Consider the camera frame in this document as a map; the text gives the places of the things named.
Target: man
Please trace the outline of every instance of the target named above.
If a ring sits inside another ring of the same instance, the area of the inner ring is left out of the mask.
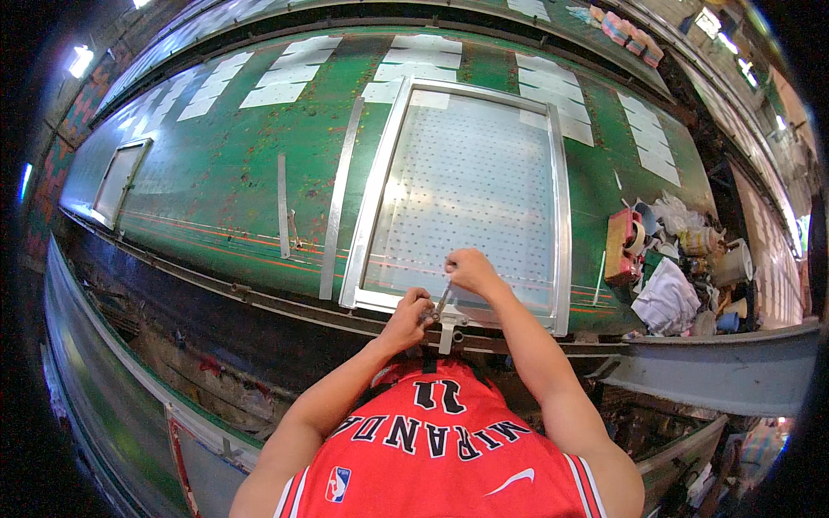
[[[642,478],[555,340],[478,250],[452,252],[446,272],[497,314],[549,440],[461,361],[386,366],[432,323],[429,294],[412,288],[379,337],[284,415],[231,518],[641,515]],[[392,386],[349,414],[377,385]]]

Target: masking tape roll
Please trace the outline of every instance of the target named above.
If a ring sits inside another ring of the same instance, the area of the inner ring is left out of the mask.
[[[639,256],[645,250],[645,227],[641,223],[633,221],[633,233],[636,235],[633,238],[633,244],[628,246],[624,251],[631,254],[633,257]]]

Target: metal bracket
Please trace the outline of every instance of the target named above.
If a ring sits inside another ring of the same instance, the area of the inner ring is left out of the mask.
[[[455,341],[455,326],[467,326],[469,325],[469,319],[466,315],[459,316],[441,313],[440,325],[440,345],[438,346],[438,353],[447,355],[452,352],[452,343]]]

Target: plastic bag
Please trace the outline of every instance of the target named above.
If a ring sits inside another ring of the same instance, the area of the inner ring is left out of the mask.
[[[662,220],[668,234],[679,235],[687,230],[705,227],[705,218],[700,213],[689,211],[682,200],[664,189],[662,197],[653,202],[651,210],[659,220]]]

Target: aluminum frame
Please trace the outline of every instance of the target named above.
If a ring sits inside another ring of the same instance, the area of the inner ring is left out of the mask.
[[[397,303],[402,299],[398,295],[373,292],[362,289],[360,286],[366,274],[367,260],[371,250],[371,242],[374,239],[383,191],[388,181],[400,130],[403,127],[412,92],[415,90],[459,94],[474,99],[513,106],[547,117],[547,134],[550,139],[550,162],[552,166],[550,194],[553,198],[550,280],[554,287],[554,293],[552,312],[548,316],[538,317],[538,320],[553,335],[566,335],[570,318],[572,255],[570,189],[567,181],[564,139],[560,131],[558,110],[553,104],[539,103],[498,90],[411,76],[405,77],[400,85],[400,91],[392,104],[389,118],[385,122],[380,144],[366,181],[366,189],[363,193],[360,213],[357,217],[356,228],[351,241],[351,253],[348,255],[346,272],[342,281],[340,305],[352,309],[360,307],[391,313],[394,312]],[[467,322],[472,326],[500,327],[495,313],[490,309],[457,307],[448,303],[444,309],[444,314],[455,316],[459,322]]]
[[[106,172],[104,173],[104,177],[101,178],[101,183],[98,185],[98,192],[95,193],[95,201],[92,202],[91,214],[97,221],[101,223],[101,225],[105,226],[110,230],[115,230],[115,224],[118,223],[119,216],[121,214],[121,205],[124,204],[124,197],[127,196],[127,191],[129,190],[130,186],[133,185],[133,179],[135,178],[135,173],[138,171],[138,168],[141,167],[141,164],[144,161],[144,157],[147,156],[147,152],[149,151],[150,147],[153,144],[153,140],[151,138],[140,138],[138,140],[131,140],[126,143],[121,143],[112,153],[112,158],[109,160],[109,165],[106,167]],[[138,158],[135,159],[135,163],[133,164],[132,170],[129,172],[126,181],[124,182],[124,186],[121,188],[121,196],[118,198],[118,204],[115,206],[115,213],[112,217],[112,220],[98,212],[98,202],[100,201],[101,192],[104,190],[104,186],[106,185],[106,181],[109,178],[109,171],[112,167],[113,162],[115,162],[115,158],[118,156],[119,151],[124,149],[130,148],[138,148],[141,147],[141,153],[138,155]]]

